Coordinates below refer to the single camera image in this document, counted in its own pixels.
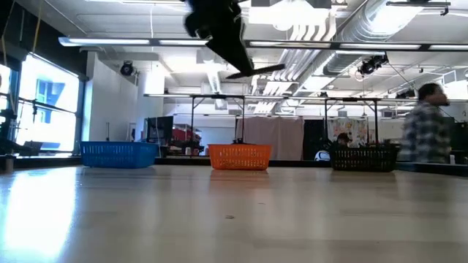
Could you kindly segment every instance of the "basket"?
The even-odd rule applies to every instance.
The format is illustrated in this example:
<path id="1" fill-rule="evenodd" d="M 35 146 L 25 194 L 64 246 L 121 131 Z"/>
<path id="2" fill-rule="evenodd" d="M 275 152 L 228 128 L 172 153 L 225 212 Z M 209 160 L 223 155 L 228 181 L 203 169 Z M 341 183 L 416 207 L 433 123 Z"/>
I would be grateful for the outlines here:
<path id="1" fill-rule="evenodd" d="M 214 169 L 266 170 L 270 161 L 270 145 L 209 145 Z"/>
<path id="2" fill-rule="evenodd" d="M 154 164 L 157 147 L 142 142 L 82 142 L 81 160 L 87 167 L 144 168 Z"/>
<path id="3" fill-rule="evenodd" d="M 344 148 L 331 151 L 331 167 L 342 171 L 391 172 L 395 169 L 395 148 Z"/>

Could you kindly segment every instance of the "man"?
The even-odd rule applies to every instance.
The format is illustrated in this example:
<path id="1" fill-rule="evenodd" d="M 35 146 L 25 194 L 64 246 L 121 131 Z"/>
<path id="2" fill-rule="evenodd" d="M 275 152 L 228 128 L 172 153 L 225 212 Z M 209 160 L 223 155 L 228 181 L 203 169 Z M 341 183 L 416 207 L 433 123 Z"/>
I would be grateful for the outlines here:
<path id="1" fill-rule="evenodd" d="M 450 138 L 439 106 L 448 106 L 442 88 L 436 83 L 418 91 L 418 105 L 403 126 L 400 161 L 445 163 L 450 154 Z"/>
<path id="2" fill-rule="evenodd" d="M 336 138 L 336 144 L 338 148 L 348 148 L 348 143 L 350 141 L 351 139 L 348 137 L 348 134 L 346 132 L 338 134 L 338 137 Z"/>

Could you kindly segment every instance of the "orange basket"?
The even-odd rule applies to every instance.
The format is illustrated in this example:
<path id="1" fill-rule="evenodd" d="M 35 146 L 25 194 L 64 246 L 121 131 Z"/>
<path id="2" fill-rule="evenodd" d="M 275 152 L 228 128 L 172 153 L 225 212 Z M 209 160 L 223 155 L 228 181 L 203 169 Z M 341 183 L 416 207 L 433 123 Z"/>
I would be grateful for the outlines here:
<path id="1" fill-rule="evenodd" d="M 266 170 L 270 145 L 208 145 L 214 169 Z"/>

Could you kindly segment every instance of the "blue basket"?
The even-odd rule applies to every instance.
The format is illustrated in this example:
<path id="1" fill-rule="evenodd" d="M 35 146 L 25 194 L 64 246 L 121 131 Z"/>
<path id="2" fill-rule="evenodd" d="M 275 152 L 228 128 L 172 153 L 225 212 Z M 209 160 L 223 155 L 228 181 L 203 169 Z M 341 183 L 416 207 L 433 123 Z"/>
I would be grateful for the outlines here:
<path id="1" fill-rule="evenodd" d="M 144 168 L 154 164 L 157 148 L 141 142 L 82 142 L 81 160 L 87 167 Z"/>

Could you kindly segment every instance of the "plaid shirt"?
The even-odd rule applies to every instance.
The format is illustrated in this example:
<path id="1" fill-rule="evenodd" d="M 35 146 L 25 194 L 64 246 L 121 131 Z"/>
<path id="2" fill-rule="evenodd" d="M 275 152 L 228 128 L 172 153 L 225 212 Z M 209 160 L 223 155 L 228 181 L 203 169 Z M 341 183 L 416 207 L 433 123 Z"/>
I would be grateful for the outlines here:
<path id="1" fill-rule="evenodd" d="M 400 161 L 445 163 L 450 138 L 439 108 L 421 102 L 404 122 Z"/>

